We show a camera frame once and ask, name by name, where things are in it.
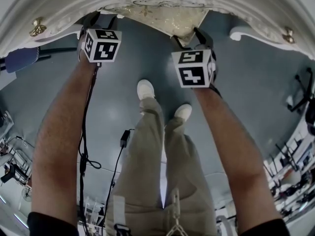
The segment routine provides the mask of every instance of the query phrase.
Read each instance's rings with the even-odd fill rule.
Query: power adapter
[[[120,139],[120,147],[126,148],[130,138],[130,130],[125,130],[123,136]]]

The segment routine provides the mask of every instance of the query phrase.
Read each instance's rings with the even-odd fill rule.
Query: gold drawer knob
[[[287,27],[287,26],[284,29],[286,31],[286,35],[284,34],[282,35],[283,39],[289,44],[295,44],[295,40],[293,38],[294,31],[290,27]]]
[[[42,17],[36,18],[36,19],[33,21],[32,24],[35,26],[35,28],[34,28],[34,30],[32,30],[32,31],[30,32],[31,37],[36,37],[36,36],[42,34],[44,31],[47,30],[47,27],[44,26],[44,25],[42,25],[42,24],[41,24],[41,21],[43,21],[43,18],[42,18]]]

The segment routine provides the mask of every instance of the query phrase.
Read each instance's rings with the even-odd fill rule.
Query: fan
[[[24,188],[22,190],[22,197],[26,202],[32,201],[32,190],[30,188]]]

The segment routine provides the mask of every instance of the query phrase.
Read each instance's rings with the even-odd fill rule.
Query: cable
[[[28,141],[24,140],[22,137],[20,136],[16,136],[16,137],[13,137],[10,141],[8,141],[7,143],[9,144],[12,140],[14,139],[20,139],[22,140],[24,143],[27,143],[28,145],[30,145],[32,148],[35,148],[32,144],[30,144]]]
[[[122,154],[124,148],[125,148],[125,147],[122,147],[122,149],[120,150],[119,156],[118,156],[117,161],[116,161],[116,166],[115,166],[113,178],[112,178],[112,181],[110,182],[109,192],[108,192],[108,195],[107,195],[106,205],[105,205],[104,222],[103,222],[103,225],[101,225],[101,228],[102,228],[102,236],[104,235],[104,233],[103,233],[103,228],[104,228],[104,224],[105,224],[105,217],[106,217],[106,214],[107,214],[108,201],[109,201],[110,193],[111,193],[111,191],[112,191],[112,187],[113,187],[113,184],[114,184],[114,179],[115,179],[115,175],[116,175],[116,171],[117,171],[118,161],[119,161],[119,158],[120,158],[120,156],[121,156],[121,154]]]
[[[97,72],[98,72],[98,67],[96,67],[95,70],[94,70],[94,75],[93,75],[92,81],[91,81],[91,87],[90,87],[90,91],[89,91],[89,96],[88,96],[88,99],[87,99],[87,102],[86,102],[86,105],[85,105],[85,109],[84,109],[83,122],[82,122],[82,135],[81,135],[79,149],[78,149],[79,150],[79,154],[81,156],[81,160],[80,160],[80,202],[79,202],[79,206],[80,206],[80,215],[81,215],[81,219],[82,219],[82,222],[83,222],[83,229],[84,229],[85,235],[87,235],[87,236],[90,236],[90,233],[89,233],[86,217],[85,217],[85,214],[84,214],[84,211],[83,211],[83,199],[84,199],[84,194],[83,194],[84,181],[83,181],[83,178],[85,176],[85,170],[87,168],[87,163],[88,162],[91,164],[92,167],[94,167],[96,169],[100,169],[101,168],[101,164],[100,163],[89,160],[89,154],[88,154],[88,148],[87,148],[87,134],[86,134],[87,112],[88,112],[91,96],[92,96],[92,93],[93,93],[93,89],[94,89],[94,86],[95,86]],[[82,140],[84,141],[84,152],[83,153],[81,153],[81,151],[80,151],[80,145],[81,145]]]
[[[95,169],[95,167],[93,166],[93,165],[91,165],[91,164],[87,164],[87,166],[89,166],[89,167],[92,167],[92,168],[94,168]],[[104,171],[108,171],[108,172],[111,172],[111,173],[114,173],[114,171],[111,171],[111,170],[109,170],[109,169],[106,169],[106,168],[97,168],[98,170],[104,170]]]

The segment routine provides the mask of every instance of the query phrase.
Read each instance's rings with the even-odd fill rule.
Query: black sleeve
[[[30,236],[79,236],[78,230],[73,225],[37,212],[29,214],[28,226]]]
[[[282,219],[276,219],[256,226],[241,236],[290,236],[289,231]]]

